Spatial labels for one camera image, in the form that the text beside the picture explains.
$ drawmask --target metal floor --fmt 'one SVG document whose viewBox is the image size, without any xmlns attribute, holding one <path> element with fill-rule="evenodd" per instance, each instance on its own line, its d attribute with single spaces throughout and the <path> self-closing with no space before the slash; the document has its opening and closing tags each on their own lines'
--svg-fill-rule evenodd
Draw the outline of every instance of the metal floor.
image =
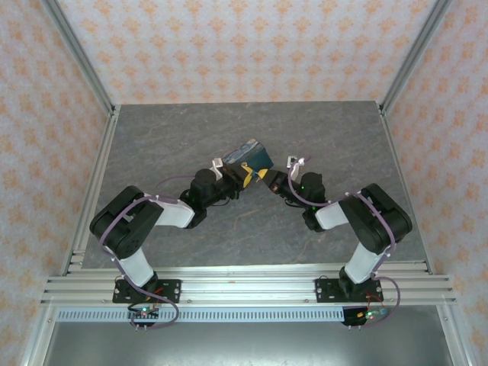
<svg viewBox="0 0 488 366">
<path fill-rule="evenodd" d="M 120 110 L 97 211 L 128 185 L 176 197 L 190 179 L 156 184 L 210 167 L 250 138 L 266 147 L 275 167 L 289 155 L 310 154 L 302 172 L 323 174 L 326 196 L 378 183 L 409 214 L 409 205 L 373 101 L 124 105 Z M 144 243 L 151 265 L 279 265 L 347 262 L 357 245 L 348 226 L 314 233 L 301 210 L 287 207 L 263 183 L 237 201 L 212 207 L 192 230 L 155 227 Z M 392 260 L 425 260 L 414 227 Z M 90 236 L 83 268 L 109 268 Z"/>
<path fill-rule="evenodd" d="M 45 366 L 449 366 L 435 307 L 401 307 L 378 327 L 340 323 L 58 323 Z"/>
</svg>

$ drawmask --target white arm segment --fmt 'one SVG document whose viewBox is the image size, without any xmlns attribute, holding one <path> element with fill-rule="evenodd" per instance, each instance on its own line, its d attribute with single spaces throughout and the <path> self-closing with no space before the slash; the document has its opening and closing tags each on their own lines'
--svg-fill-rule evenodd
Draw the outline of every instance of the white arm segment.
<svg viewBox="0 0 488 366">
<path fill-rule="evenodd" d="M 321 208 L 316 212 L 315 217 L 324 230 L 330 230 L 333 227 L 344 225 L 349 222 L 348 218 L 344 215 L 339 202 Z"/>
<path fill-rule="evenodd" d="M 383 255 L 384 253 L 376 254 L 370 252 L 359 243 L 352 258 L 345 265 L 345 273 L 355 284 L 361 284 L 371 278 L 371 272 L 381 258 L 383 258 Z"/>
<path fill-rule="evenodd" d="M 195 215 L 191 207 L 180 200 L 175 204 L 161 201 L 152 202 L 157 203 L 164 209 L 154 226 L 164 225 L 185 228 Z M 120 259 L 119 263 L 127 276 L 139 287 L 144 286 L 153 276 L 153 267 L 147 262 L 142 247 L 130 257 Z"/>
<path fill-rule="evenodd" d="M 315 216 L 325 230 L 349 222 L 338 202 L 318 210 Z M 377 255 L 359 243 L 351 260 L 345 265 L 345 273 L 355 284 L 360 284 L 371 277 L 371 272 L 382 257 L 383 253 Z"/>
<path fill-rule="evenodd" d="M 139 287 L 144 286 L 153 276 L 153 267 L 147 262 L 142 248 L 128 258 L 116 260 L 119 261 L 127 277 Z"/>
<path fill-rule="evenodd" d="M 191 207 L 180 200 L 178 200 L 177 204 L 161 201 L 154 202 L 164 209 L 154 226 L 176 226 L 183 229 L 188 226 L 195 215 Z"/>
</svg>

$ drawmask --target yellow object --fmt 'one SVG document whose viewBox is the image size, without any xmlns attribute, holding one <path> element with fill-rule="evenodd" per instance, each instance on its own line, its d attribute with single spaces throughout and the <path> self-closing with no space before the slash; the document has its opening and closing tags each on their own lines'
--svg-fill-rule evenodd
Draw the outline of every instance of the yellow object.
<svg viewBox="0 0 488 366">
<path fill-rule="evenodd" d="M 251 182 L 252 180 L 252 169 L 250 167 L 247 166 L 247 164 L 244 162 L 243 164 L 241 164 L 242 168 L 248 172 L 248 175 L 246 176 L 246 178 L 244 179 L 244 183 L 242 183 L 242 186 L 244 188 L 247 187 L 247 185 Z"/>
<path fill-rule="evenodd" d="M 261 170 L 259 171 L 259 173 L 258 173 L 259 178 L 260 178 L 260 179 L 263 179 L 263 178 L 265 177 L 265 175 L 266 175 L 266 173 L 267 173 L 267 172 L 268 172 L 268 170 L 267 170 L 267 169 L 261 169 Z"/>
</svg>

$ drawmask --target patterned wallpaper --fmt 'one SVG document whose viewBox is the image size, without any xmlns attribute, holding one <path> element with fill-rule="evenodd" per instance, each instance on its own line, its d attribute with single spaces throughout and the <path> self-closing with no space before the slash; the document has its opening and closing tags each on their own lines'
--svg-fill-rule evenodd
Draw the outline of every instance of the patterned wallpaper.
<svg viewBox="0 0 488 366">
<path fill-rule="evenodd" d="M 488 360 L 488 2 L 454 0 L 388 116 L 417 219 Z"/>
<path fill-rule="evenodd" d="M 39 0 L 0 3 L 0 363 L 17 365 L 105 115 Z"/>
<path fill-rule="evenodd" d="M 381 101 L 435 0 L 61 0 L 116 104 Z"/>
</svg>

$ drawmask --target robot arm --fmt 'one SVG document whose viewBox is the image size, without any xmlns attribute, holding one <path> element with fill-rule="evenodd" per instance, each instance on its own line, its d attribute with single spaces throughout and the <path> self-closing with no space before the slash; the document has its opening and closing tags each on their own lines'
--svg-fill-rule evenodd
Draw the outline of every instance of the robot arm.
<svg viewBox="0 0 488 366">
<path fill-rule="evenodd" d="M 297 170 L 293 169 L 291 178 L 296 177 Z M 351 225 L 359 244 L 339 272 L 340 290 L 349 300 L 364 296 L 371 286 L 372 273 L 380 266 L 390 246 L 396 245 L 412 231 L 412 221 L 405 211 L 376 184 L 368 185 L 334 204 L 326 204 L 322 176 L 309 172 L 302 176 L 300 184 L 292 180 L 291 186 L 305 201 L 317 203 L 311 205 L 291 192 L 287 173 L 268 170 L 263 182 L 275 194 L 304 208 L 302 217 L 310 230 L 321 232 L 346 223 Z"/>
<path fill-rule="evenodd" d="M 148 292 L 156 289 L 158 280 L 146 260 L 141 245 L 154 226 L 176 226 L 190 229 L 206 216 L 207 208 L 216 202 L 238 199 L 250 182 L 252 171 L 241 165 L 226 165 L 220 159 L 211 169 L 201 169 L 190 188 L 178 200 L 147 200 L 136 205 L 109 232 L 104 246 L 110 249 L 125 275 Z M 125 188 L 91 221 L 90 231 L 100 239 L 115 218 L 135 200 L 147 196 L 134 186 Z"/>
</svg>

